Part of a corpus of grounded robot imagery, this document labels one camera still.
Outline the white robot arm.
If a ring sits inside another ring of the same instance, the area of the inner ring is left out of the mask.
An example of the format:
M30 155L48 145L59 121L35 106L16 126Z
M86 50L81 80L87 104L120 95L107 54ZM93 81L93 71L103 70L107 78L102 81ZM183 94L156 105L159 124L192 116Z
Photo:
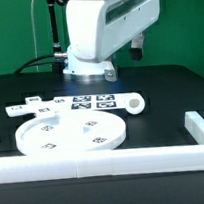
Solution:
M160 14L159 0L69 0L66 6L70 46L63 74L82 82L115 81L112 57L128 43L140 60L144 32Z

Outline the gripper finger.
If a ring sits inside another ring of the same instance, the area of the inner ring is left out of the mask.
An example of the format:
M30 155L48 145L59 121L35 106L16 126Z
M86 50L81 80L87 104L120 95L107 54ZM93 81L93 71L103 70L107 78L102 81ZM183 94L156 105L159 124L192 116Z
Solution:
M145 37L143 34L136 36L131 42L130 57L133 61L140 61L143 56L143 44Z

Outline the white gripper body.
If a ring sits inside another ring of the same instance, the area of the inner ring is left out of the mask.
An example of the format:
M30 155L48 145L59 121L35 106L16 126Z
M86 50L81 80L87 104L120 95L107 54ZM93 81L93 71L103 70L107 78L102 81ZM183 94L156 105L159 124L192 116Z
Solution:
M126 45L159 18L159 0L125 0L106 11L108 28L114 50Z

